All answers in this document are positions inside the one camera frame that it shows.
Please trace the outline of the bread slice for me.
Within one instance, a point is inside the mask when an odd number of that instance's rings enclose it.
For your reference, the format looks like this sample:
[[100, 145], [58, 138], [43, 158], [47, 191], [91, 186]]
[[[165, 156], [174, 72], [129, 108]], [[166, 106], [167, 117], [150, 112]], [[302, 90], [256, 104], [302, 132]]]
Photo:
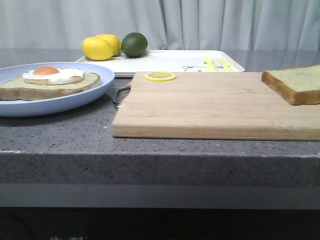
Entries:
[[27, 83], [22, 76], [18, 76], [0, 85], [0, 99], [2, 101], [46, 100], [82, 93], [100, 85], [102, 85], [101, 78], [94, 72], [85, 72], [79, 82], [59, 85]]
[[320, 103], [320, 66], [265, 70], [261, 81], [293, 106]]

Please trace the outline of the green lime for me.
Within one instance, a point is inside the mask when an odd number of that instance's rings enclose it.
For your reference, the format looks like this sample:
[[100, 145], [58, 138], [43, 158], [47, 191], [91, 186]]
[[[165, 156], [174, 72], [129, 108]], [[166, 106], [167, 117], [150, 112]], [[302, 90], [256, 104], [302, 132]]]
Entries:
[[121, 43], [122, 52], [129, 58], [142, 56], [148, 47], [147, 38], [139, 32], [127, 34]]

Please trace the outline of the white bear tray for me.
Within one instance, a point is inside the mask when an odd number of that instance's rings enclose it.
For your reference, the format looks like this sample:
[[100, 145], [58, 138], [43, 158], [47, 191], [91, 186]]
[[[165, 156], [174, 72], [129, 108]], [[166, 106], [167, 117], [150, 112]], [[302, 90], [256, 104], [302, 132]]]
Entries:
[[85, 56], [77, 61], [109, 68], [116, 77], [132, 78], [136, 72], [206, 72], [204, 56], [228, 61], [234, 72], [245, 70], [226, 53], [217, 50], [147, 50], [138, 58], [129, 58], [121, 53], [105, 61], [95, 61]]

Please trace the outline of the yellow lemon slice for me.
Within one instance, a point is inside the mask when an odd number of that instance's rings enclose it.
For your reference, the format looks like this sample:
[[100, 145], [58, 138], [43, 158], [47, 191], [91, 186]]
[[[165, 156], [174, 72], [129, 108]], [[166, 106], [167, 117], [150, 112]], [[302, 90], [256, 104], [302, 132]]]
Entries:
[[144, 75], [144, 78], [149, 81], [154, 81], [154, 82], [166, 82], [166, 81], [171, 81], [174, 80], [177, 76], [168, 71], [154, 71], [154, 72], [149, 72]]

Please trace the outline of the rear yellow lemon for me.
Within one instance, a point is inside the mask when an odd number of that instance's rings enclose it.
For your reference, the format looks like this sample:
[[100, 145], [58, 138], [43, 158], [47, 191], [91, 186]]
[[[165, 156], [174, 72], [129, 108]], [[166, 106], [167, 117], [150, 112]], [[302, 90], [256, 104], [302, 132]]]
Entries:
[[113, 56], [117, 57], [121, 52], [121, 41], [114, 34], [99, 34], [95, 37], [106, 40], [113, 47]]

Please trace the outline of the front yellow lemon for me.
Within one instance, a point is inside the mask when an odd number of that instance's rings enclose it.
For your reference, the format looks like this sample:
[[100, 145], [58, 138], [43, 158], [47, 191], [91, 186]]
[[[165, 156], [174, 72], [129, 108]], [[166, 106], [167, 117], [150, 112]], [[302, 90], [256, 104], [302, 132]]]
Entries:
[[114, 55], [114, 48], [103, 38], [87, 37], [81, 43], [84, 55], [94, 61], [105, 61]]

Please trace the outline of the yellow plastic knife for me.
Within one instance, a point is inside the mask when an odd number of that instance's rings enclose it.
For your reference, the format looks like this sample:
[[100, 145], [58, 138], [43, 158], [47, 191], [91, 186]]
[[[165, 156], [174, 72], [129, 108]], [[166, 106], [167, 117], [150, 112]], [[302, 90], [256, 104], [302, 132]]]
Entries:
[[224, 72], [234, 72], [232, 65], [228, 61], [221, 59], [221, 58], [218, 59], [217, 61], [222, 66], [222, 69]]

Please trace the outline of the light blue round plate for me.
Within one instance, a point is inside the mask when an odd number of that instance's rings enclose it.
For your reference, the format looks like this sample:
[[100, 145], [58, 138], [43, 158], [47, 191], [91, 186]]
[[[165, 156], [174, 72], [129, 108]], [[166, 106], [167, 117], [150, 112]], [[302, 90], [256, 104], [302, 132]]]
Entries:
[[33, 117], [49, 115], [72, 110], [91, 103], [111, 87], [115, 73], [107, 67], [84, 62], [41, 62], [5, 67], [0, 70], [0, 82], [5, 83], [41, 66], [55, 68], [81, 69], [86, 73], [97, 73], [101, 79], [101, 85], [85, 92], [44, 100], [12, 100], [0, 102], [0, 115], [2, 117]]

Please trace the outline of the fried egg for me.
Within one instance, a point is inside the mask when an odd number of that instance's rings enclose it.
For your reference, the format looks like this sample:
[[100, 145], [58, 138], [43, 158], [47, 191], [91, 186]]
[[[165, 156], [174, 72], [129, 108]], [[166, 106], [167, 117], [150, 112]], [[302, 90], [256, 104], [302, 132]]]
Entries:
[[53, 66], [41, 66], [22, 74], [26, 83], [36, 85], [66, 85], [77, 83], [84, 77], [84, 72], [75, 68], [55, 68]]

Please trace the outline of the grey curtain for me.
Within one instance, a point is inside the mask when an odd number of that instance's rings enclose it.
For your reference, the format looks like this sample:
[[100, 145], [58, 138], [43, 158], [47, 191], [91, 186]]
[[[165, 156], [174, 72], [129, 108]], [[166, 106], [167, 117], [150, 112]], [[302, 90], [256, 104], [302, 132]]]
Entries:
[[78, 49], [84, 38], [131, 32], [153, 50], [320, 48], [317, 0], [3, 0], [4, 49]]

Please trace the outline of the yellow plastic fork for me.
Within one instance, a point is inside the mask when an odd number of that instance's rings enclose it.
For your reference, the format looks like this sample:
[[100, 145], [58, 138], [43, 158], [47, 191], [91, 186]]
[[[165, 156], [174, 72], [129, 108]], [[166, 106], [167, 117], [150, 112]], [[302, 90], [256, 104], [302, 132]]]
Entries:
[[207, 72], [219, 72], [222, 69], [222, 65], [217, 58], [213, 58], [210, 55], [206, 55], [203, 58], [203, 63], [206, 64]]

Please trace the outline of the wooden cutting board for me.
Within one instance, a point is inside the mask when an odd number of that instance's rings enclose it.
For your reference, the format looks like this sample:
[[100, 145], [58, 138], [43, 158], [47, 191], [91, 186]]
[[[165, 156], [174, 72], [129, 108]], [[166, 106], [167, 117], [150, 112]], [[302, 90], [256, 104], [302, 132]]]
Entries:
[[137, 72], [112, 122], [115, 137], [293, 140], [320, 138], [319, 105], [291, 105], [260, 72]]

